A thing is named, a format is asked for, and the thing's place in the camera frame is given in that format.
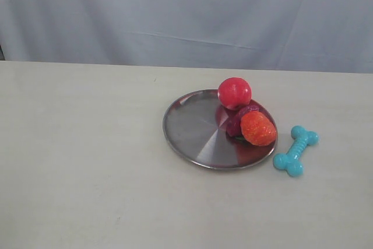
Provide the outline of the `turquoise toy bone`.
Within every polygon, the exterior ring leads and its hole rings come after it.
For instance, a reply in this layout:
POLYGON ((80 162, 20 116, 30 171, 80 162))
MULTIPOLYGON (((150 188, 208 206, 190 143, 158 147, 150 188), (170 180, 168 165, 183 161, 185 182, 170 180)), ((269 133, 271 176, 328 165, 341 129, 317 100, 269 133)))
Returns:
POLYGON ((308 131, 300 125, 291 129, 291 137, 294 142, 287 153, 278 153, 273 157, 273 166, 277 170, 286 171, 291 177, 298 177, 303 174, 304 168, 300 157, 306 147, 314 146, 319 141, 319 135, 314 131, 308 131))

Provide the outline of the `round stainless steel plate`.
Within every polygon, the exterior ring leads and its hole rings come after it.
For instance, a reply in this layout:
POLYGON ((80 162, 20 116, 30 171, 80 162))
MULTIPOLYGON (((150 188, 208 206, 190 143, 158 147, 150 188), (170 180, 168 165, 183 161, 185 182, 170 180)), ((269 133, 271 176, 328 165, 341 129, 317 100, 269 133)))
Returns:
POLYGON ((234 115, 220 104, 216 89, 190 92, 166 110, 164 136, 181 158, 212 170, 245 169, 269 158, 278 141, 255 146, 242 137, 230 137, 226 128, 234 115))

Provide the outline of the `red plastic apple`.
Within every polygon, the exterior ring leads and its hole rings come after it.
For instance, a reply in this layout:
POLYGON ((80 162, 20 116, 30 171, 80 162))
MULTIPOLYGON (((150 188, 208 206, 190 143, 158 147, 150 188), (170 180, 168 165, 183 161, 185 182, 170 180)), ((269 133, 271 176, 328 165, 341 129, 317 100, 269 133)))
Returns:
POLYGON ((252 90, 243 78, 232 77, 221 82, 217 96, 223 107, 229 110, 239 110, 250 103, 252 90))

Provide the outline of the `purple toy fruit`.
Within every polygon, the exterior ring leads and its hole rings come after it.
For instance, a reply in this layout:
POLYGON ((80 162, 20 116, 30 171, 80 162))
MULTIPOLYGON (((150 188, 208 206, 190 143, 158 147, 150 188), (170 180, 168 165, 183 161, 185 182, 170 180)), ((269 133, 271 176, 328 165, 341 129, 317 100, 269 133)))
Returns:
POLYGON ((259 111, 259 106, 247 105, 240 109, 234 117, 232 117, 226 126, 226 132, 230 137, 238 137, 242 135, 241 132, 241 119, 242 117, 251 111, 259 111))

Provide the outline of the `orange toy strawberry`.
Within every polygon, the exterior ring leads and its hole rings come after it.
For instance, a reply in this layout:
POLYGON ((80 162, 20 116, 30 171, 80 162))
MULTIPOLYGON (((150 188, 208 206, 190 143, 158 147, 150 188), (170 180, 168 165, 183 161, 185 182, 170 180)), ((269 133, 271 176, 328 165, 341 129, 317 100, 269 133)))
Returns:
POLYGON ((267 146, 277 138, 274 124, 260 111, 250 111, 241 118, 241 133, 254 146, 267 146))

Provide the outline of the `grey-blue backdrop cloth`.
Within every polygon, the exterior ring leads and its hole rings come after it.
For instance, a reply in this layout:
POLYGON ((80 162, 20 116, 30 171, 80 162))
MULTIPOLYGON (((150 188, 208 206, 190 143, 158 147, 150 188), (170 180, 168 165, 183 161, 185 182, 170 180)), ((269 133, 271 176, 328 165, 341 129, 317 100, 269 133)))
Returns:
POLYGON ((1 0, 12 61, 372 72, 372 0, 1 0))

